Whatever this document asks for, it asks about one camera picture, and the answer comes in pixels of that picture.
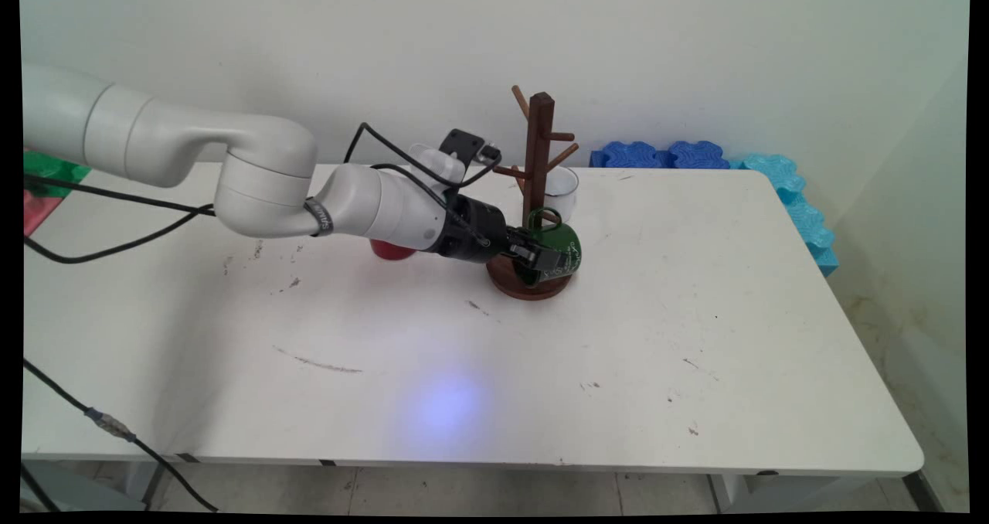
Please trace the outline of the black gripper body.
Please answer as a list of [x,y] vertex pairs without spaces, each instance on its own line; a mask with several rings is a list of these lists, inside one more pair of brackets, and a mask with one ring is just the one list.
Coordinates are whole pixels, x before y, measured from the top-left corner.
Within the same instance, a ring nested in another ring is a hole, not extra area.
[[451,210],[437,240],[438,256],[485,264],[509,251],[508,225],[498,207],[463,194],[448,199]]

